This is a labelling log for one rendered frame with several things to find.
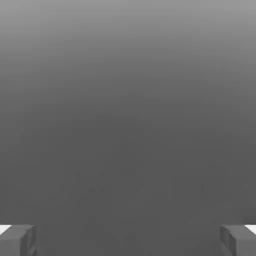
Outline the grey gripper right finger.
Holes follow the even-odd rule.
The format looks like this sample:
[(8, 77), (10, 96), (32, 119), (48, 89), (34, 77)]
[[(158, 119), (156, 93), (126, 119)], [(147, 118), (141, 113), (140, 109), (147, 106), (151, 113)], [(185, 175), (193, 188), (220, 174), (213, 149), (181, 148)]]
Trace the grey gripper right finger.
[(221, 225), (223, 256), (256, 256), (256, 224)]

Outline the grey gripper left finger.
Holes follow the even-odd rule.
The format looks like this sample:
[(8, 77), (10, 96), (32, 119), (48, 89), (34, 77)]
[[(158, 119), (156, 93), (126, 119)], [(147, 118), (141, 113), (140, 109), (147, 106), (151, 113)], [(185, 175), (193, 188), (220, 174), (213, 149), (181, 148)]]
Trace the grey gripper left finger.
[(0, 224), (0, 256), (38, 256), (36, 226)]

